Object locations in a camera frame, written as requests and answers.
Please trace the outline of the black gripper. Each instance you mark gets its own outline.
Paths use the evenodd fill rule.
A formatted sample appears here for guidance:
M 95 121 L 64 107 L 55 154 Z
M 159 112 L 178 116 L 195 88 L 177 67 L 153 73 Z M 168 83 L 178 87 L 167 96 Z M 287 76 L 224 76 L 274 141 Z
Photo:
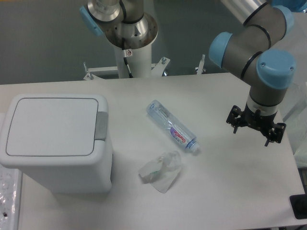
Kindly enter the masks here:
M 276 112 L 272 115 L 261 115 L 260 112 L 252 112 L 248 107 L 242 111 L 238 106 L 234 105 L 226 119 L 226 123 L 233 128 L 233 133 L 236 133 L 239 127 L 250 127 L 254 130 L 265 134 L 266 142 L 281 143 L 283 134 L 286 129 L 285 123 L 274 123 Z

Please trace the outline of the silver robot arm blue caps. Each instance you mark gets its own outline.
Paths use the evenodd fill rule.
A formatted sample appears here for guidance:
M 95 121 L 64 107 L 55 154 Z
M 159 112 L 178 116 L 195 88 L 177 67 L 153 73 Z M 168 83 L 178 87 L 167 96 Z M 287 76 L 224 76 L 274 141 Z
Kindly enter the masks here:
M 290 33 L 294 15 L 287 7 L 265 0 L 224 0 L 223 5 L 244 30 L 218 34 L 210 45 L 209 58 L 250 86 L 245 108 L 233 106 L 226 121 L 234 130 L 249 127 L 259 131 L 267 143 L 280 143 L 286 124 L 274 119 L 293 81 L 296 60 L 274 45 Z

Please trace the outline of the second robot arm silver joint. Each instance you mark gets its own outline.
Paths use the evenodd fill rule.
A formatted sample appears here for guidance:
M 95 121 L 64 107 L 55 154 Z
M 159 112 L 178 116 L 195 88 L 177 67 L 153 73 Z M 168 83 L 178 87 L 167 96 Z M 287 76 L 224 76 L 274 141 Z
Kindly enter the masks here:
M 89 0 L 80 16 L 96 36 L 123 50 L 152 44 L 158 35 L 156 20 L 144 11 L 143 0 Z

